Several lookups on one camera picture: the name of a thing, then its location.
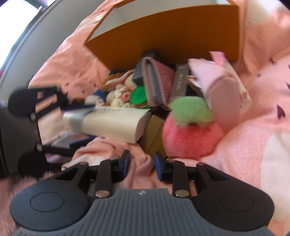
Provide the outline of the white paper box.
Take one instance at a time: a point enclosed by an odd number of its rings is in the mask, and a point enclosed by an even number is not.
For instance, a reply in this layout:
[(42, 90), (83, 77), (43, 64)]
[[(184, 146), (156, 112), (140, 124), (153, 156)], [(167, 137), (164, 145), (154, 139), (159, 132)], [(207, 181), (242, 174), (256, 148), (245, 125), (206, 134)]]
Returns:
[(136, 143), (151, 119), (149, 109), (102, 106), (65, 112), (65, 129), (84, 134)]

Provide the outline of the tan cardboard box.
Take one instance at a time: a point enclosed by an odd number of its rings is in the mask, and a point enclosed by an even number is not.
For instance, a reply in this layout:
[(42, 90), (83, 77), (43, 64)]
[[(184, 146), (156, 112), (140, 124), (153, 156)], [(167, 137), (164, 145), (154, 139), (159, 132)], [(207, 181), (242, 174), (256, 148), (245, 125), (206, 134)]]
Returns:
[(166, 152), (163, 147), (162, 131), (165, 121), (156, 115), (153, 115), (144, 131), (144, 134), (139, 139), (138, 144), (142, 150), (151, 157), (159, 151), (163, 157), (166, 157)]

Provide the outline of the pink green plush strawberry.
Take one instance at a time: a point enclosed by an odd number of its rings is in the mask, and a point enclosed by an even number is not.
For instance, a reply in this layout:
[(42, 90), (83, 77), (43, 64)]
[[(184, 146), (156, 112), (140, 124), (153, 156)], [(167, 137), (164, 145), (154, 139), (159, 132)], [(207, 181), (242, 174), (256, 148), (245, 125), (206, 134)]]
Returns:
[(162, 141), (170, 158), (199, 160), (213, 153), (224, 132), (206, 101), (197, 96), (179, 97), (169, 105)]

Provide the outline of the orange blue plush doll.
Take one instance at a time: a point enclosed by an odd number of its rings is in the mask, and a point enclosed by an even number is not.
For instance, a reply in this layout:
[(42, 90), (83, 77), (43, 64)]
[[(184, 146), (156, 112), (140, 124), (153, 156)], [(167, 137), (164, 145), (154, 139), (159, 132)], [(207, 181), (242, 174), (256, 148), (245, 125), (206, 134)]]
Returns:
[(123, 74), (124, 73), (122, 72), (117, 73), (110, 72), (109, 75), (103, 80), (101, 87), (98, 90), (96, 90), (92, 95), (100, 98), (103, 102), (105, 102), (110, 89), (108, 82), (110, 82), (113, 79), (121, 77)]

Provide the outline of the green round plastic lid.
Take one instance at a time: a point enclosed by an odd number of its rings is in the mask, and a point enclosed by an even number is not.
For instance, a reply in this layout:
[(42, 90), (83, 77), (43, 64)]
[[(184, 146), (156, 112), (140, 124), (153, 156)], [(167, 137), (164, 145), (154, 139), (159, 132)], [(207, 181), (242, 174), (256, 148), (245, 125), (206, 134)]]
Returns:
[(144, 85), (137, 86), (130, 94), (130, 102), (139, 105), (146, 102), (146, 90)]

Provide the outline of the crochet bunny doll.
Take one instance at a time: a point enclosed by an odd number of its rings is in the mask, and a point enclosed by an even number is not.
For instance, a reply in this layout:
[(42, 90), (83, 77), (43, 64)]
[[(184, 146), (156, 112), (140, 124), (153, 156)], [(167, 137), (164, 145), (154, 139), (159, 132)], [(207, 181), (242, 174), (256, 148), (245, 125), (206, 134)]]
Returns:
[(106, 101), (103, 102), (100, 98), (89, 95), (84, 104), (97, 106), (113, 106), (113, 107), (133, 107), (130, 102), (130, 94), (137, 87), (133, 82), (134, 69), (123, 72), (124, 74), (116, 79), (108, 82), (110, 89)]

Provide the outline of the pink grey wallet pouch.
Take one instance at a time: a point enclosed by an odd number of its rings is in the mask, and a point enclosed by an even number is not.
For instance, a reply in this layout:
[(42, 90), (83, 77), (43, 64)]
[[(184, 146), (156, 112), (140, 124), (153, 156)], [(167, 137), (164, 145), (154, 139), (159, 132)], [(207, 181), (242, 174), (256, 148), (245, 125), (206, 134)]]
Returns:
[(175, 71), (151, 57), (143, 60), (143, 82), (151, 107), (168, 107)]

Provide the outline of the light pink cloth pouch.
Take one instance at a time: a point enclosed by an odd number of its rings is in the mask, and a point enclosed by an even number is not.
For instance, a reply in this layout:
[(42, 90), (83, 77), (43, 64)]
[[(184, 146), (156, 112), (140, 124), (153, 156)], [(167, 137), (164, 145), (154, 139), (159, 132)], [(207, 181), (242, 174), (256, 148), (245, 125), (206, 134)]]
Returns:
[(193, 76), (211, 110), (215, 121), (224, 133), (240, 123), (240, 116), (252, 106), (252, 100), (238, 74), (223, 52), (210, 52), (212, 60), (188, 59)]

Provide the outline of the pink printed duvet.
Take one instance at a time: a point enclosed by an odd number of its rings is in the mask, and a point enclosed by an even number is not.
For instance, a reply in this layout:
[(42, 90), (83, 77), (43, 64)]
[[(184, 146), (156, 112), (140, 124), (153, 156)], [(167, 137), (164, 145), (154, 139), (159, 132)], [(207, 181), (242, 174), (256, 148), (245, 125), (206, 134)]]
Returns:
[[(87, 97), (100, 87), (108, 69), (83, 46), (84, 41), (113, 5), (105, 1), (88, 15), (44, 63), (30, 82), (32, 87), (63, 86), (72, 98)], [(224, 136), (215, 151), (200, 159), (271, 196), (275, 212), (269, 229), (275, 235), (289, 232), (289, 11), (279, 6), (271, 11), (266, 1), (235, 1), (241, 10), (241, 54), (234, 68), (253, 104), (242, 115), (241, 124)], [(66, 132), (57, 109), (39, 122), (44, 143)], [(132, 153), (129, 177), (115, 186), (149, 189), (168, 188), (160, 182), (153, 160), (140, 146), (96, 138), (72, 158), (108, 158), (125, 149)], [(9, 212), (12, 197), (35, 178), (6, 177), (1, 180), (1, 235), (11, 235), (16, 225)]]

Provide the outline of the dark grey small box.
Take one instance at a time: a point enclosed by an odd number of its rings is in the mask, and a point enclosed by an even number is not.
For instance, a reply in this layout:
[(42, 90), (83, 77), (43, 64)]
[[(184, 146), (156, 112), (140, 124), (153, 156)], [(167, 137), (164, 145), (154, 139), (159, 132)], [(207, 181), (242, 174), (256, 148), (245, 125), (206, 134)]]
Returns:
[(143, 69), (143, 67), (144, 67), (143, 66), (143, 60), (146, 57), (151, 57), (151, 58), (156, 59), (156, 58), (158, 58), (158, 51), (156, 49), (152, 49), (152, 50), (148, 50), (148, 51), (144, 52), (141, 55), (141, 57), (140, 57), (137, 65), (135, 67), (135, 71), (133, 73), (133, 78), (132, 78), (133, 82), (137, 86), (140, 86), (140, 85), (143, 85), (144, 84), (144, 82), (143, 82), (143, 80), (144, 80), (143, 79), (143, 70), (144, 70)]

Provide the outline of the dark card box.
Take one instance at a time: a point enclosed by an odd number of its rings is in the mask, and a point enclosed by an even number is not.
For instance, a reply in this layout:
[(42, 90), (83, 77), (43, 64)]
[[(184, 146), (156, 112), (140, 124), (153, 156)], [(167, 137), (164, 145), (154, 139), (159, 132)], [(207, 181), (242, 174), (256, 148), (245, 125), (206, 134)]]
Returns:
[(189, 66), (187, 63), (176, 65), (175, 78), (171, 90), (171, 95), (168, 104), (173, 102), (179, 97), (183, 97), (187, 90), (187, 76), (190, 74)]

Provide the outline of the orange cardboard box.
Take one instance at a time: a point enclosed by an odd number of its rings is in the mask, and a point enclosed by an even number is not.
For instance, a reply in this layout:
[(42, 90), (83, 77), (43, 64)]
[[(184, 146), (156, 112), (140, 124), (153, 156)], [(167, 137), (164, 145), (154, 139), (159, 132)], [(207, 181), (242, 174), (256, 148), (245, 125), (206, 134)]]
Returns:
[(110, 70), (132, 69), (153, 49), (166, 64), (209, 60), (212, 51), (234, 62), (240, 52), (239, 6), (234, 1), (120, 1), (85, 46)]

